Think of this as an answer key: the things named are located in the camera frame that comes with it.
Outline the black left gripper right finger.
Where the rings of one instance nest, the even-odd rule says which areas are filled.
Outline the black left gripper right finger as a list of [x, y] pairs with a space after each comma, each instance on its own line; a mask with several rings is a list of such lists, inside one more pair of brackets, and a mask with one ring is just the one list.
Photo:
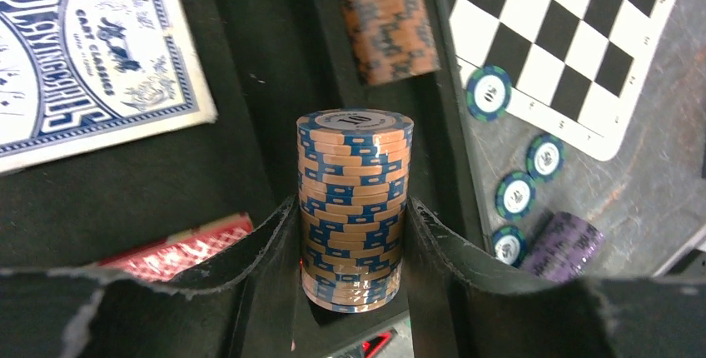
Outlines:
[[702, 357], [705, 280], [508, 266], [407, 201], [403, 282], [417, 357]]

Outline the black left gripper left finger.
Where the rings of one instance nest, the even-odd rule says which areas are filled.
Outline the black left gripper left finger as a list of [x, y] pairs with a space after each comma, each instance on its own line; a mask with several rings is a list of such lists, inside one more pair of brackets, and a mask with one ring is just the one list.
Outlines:
[[169, 282], [93, 268], [1, 271], [4, 357], [287, 357], [299, 209]]

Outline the purple poker chip stack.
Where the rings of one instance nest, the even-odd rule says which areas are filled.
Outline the purple poker chip stack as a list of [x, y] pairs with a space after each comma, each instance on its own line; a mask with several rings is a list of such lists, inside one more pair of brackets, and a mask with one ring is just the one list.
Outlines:
[[554, 214], [520, 265], [539, 278], [563, 283], [580, 276], [604, 244], [604, 235], [571, 213]]

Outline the orange blue poker chip stack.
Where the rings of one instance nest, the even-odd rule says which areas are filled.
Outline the orange blue poker chip stack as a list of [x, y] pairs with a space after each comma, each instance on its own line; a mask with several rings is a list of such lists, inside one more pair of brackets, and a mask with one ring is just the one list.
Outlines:
[[301, 283], [343, 314], [378, 309], [400, 289], [414, 122], [341, 108], [296, 122]]

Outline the brown poker chip stack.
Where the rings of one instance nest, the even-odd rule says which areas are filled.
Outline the brown poker chip stack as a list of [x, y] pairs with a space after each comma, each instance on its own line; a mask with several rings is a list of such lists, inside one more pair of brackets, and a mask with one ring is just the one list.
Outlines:
[[424, 0], [339, 0], [356, 69], [367, 86], [440, 69]]

